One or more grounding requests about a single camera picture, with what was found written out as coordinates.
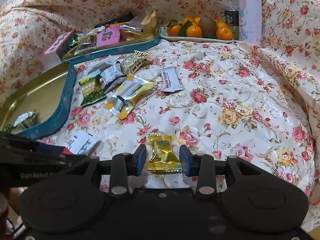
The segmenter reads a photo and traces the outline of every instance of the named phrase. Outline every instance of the pink snack package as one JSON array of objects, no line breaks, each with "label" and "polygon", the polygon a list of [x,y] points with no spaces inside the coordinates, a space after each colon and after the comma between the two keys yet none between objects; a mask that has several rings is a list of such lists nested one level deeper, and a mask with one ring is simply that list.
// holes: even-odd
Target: pink snack package
[{"label": "pink snack package", "polygon": [[120,41],[120,29],[119,25],[114,25],[106,28],[103,32],[98,33],[97,47],[102,47]]}]

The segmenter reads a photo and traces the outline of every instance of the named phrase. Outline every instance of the kiwi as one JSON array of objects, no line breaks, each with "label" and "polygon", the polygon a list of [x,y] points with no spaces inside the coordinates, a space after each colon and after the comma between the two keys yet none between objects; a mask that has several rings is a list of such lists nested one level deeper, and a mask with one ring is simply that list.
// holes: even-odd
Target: kiwi
[{"label": "kiwi", "polygon": [[203,37],[209,39],[216,39],[217,23],[208,16],[201,17],[199,27],[202,29]]}]

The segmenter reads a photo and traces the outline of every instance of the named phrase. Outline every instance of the black label on wrapper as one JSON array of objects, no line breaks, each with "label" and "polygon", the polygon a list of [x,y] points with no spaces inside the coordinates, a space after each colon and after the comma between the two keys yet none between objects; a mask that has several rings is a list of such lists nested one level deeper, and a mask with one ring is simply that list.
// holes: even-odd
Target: black label on wrapper
[{"label": "black label on wrapper", "polygon": [[239,11],[237,10],[225,10],[224,19],[226,24],[230,26],[239,26]]}]

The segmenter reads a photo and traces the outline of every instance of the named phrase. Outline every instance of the cardboard box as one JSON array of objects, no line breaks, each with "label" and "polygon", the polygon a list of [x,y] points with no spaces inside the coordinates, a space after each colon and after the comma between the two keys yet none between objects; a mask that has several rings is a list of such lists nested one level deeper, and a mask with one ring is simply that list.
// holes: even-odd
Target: cardboard box
[{"label": "cardboard box", "polygon": [[62,56],[69,50],[68,44],[77,39],[76,30],[56,36],[39,55],[39,61],[45,70],[62,63]]}]

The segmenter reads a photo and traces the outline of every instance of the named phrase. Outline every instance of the screw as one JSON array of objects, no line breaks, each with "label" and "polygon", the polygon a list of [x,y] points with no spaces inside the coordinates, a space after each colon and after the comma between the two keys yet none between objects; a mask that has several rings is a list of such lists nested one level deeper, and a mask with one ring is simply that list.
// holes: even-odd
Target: screw
[{"label": "screw", "polygon": [[111,189],[111,192],[115,195],[122,195],[127,192],[127,189],[125,187],[116,186]]},{"label": "screw", "polygon": [[214,192],[214,188],[209,186],[204,186],[199,189],[199,192],[203,195],[210,195]]}]

